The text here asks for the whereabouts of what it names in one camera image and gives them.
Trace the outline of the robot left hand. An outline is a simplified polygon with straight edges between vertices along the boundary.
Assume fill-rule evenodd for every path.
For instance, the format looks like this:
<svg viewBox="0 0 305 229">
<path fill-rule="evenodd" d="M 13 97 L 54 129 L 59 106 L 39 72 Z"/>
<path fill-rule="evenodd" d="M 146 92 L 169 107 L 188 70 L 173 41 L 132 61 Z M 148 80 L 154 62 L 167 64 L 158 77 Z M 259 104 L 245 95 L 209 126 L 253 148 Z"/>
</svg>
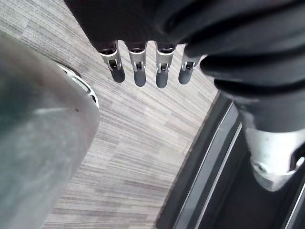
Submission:
<svg viewBox="0 0 305 229">
<path fill-rule="evenodd" d="M 305 3 L 302 0 L 68 0 L 99 52 L 116 40 L 140 49 L 184 44 L 184 61 L 242 116 L 257 182 L 280 190 L 303 164 Z"/>
</svg>

